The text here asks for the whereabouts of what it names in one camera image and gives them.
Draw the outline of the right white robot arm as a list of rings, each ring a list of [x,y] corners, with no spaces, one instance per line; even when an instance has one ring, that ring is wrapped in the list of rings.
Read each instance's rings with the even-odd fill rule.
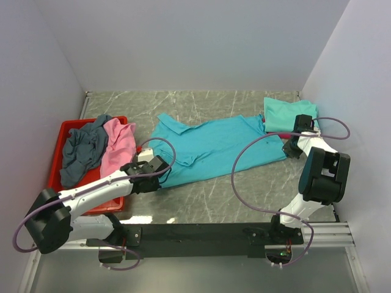
[[[306,162],[298,183],[298,194],[274,215],[268,236],[281,244],[295,237],[315,211],[341,201],[345,194],[351,157],[330,147],[315,127],[315,119],[309,115],[297,115],[294,136],[284,144],[282,150],[288,158],[299,159],[302,154]]]

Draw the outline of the cyan blue t-shirt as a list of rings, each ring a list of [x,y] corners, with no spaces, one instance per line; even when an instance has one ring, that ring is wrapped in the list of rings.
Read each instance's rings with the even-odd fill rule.
[[[279,136],[265,136],[262,116],[210,120],[189,126],[167,114],[159,123],[148,145],[155,155],[172,163],[164,188],[228,175],[286,158]]]

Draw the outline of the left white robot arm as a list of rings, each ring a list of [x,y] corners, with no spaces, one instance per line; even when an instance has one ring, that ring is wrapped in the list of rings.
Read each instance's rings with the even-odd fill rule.
[[[81,239],[121,244],[126,236],[117,217],[111,213],[88,217],[86,212],[118,197],[158,190],[159,179],[168,170],[168,163],[155,156],[149,162],[127,163],[111,175],[75,189],[44,189],[28,211],[24,225],[42,254]]]

